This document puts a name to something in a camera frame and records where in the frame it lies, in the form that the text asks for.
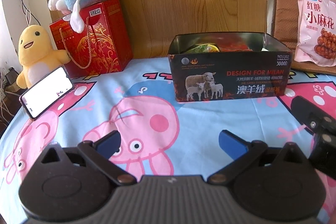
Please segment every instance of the brown cushion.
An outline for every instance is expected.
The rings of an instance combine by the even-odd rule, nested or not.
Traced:
[[[299,9],[298,0],[275,0],[273,10],[273,36],[284,42],[288,48],[295,50]]]

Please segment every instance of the snack package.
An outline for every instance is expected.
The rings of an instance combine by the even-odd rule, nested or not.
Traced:
[[[294,60],[336,65],[336,0],[298,0],[298,44]]]
[[[202,52],[219,52],[218,47],[212,44],[202,44],[192,47],[184,53],[202,53]]]

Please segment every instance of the cartoon eye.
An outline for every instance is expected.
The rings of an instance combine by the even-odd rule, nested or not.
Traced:
[[[26,163],[23,160],[20,160],[17,164],[17,170],[22,171],[26,168]]]
[[[139,152],[142,149],[142,143],[139,140],[134,140],[130,143],[129,148],[132,152]]]
[[[119,149],[113,154],[113,156],[119,156],[122,152],[122,148],[119,147]]]

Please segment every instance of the peppa pig print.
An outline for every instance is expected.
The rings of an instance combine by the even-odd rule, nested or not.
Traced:
[[[126,171],[138,180],[144,175],[144,160],[149,160],[154,175],[173,175],[174,167],[165,153],[179,134],[174,107],[156,96],[123,98],[110,112],[109,120],[85,134],[83,140],[96,141],[112,130],[121,135],[121,146],[111,158],[126,164]]]
[[[14,142],[13,150],[5,158],[6,182],[10,184],[18,174],[22,181],[44,147],[53,140],[58,127],[58,118],[74,106],[95,83],[76,83],[75,88],[59,99],[37,120],[27,120]]]

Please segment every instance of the black metal tin box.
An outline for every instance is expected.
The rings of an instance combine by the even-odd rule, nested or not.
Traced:
[[[183,53],[207,43],[243,43],[249,51]],[[266,33],[209,32],[175,36],[168,58],[176,100],[188,102],[281,96],[292,51]]]

